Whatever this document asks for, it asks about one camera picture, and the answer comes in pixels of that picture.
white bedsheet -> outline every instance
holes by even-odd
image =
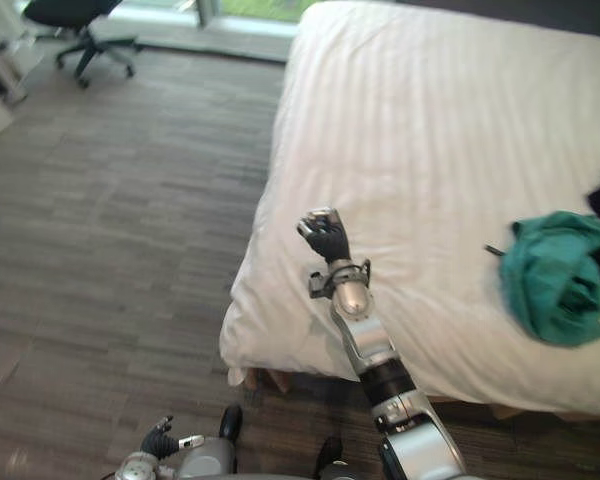
[[[600,340],[527,336],[500,295],[511,222],[590,212],[600,184],[600,38],[438,10],[311,7],[287,67],[270,178],[220,348],[232,382],[269,367],[355,378],[295,231],[339,209],[354,259],[429,394],[600,414]]]

bed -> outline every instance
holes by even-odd
[[[600,38],[421,7],[311,7],[220,335],[230,383],[247,367],[355,379],[328,301],[307,293],[324,266],[294,228],[331,205],[427,394],[600,415],[600,340],[526,335],[483,249],[507,249],[515,220],[590,213],[598,184]]]

green cloth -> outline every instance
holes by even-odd
[[[509,306],[529,334],[555,345],[600,338],[600,248],[595,216],[555,212],[516,222],[500,275]]]

chair seat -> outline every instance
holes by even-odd
[[[109,13],[102,8],[102,3],[101,0],[32,0],[24,16],[50,27],[82,28],[99,15]]]

robotic arm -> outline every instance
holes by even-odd
[[[453,439],[426,395],[419,391],[374,314],[367,260],[351,261],[349,242],[338,212],[312,210],[300,220],[298,232],[325,259],[329,273],[309,279],[312,298],[331,299],[331,317],[342,333],[347,356],[372,405],[378,430],[384,434],[380,456],[390,480],[469,480]]]

